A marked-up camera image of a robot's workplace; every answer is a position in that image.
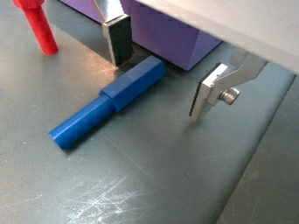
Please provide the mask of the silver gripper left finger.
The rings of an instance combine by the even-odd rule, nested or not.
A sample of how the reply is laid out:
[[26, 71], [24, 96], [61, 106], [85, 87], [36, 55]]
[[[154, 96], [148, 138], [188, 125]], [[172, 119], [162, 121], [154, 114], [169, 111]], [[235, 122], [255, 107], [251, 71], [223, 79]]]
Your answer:
[[133, 55], [130, 17], [120, 0], [89, 0], [98, 16], [112, 64], [121, 66]]

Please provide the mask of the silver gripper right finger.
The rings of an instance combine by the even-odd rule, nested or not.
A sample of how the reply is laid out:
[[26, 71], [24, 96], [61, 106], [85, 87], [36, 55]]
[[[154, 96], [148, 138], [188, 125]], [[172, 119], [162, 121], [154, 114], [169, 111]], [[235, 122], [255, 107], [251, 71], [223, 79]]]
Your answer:
[[239, 97], [236, 86], [253, 80], [267, 61], [239, 47], [233, 48], [229, 65], [217, 63], [199, 81], [189, 117], [197, 122], [217, 101], [228, 105]]

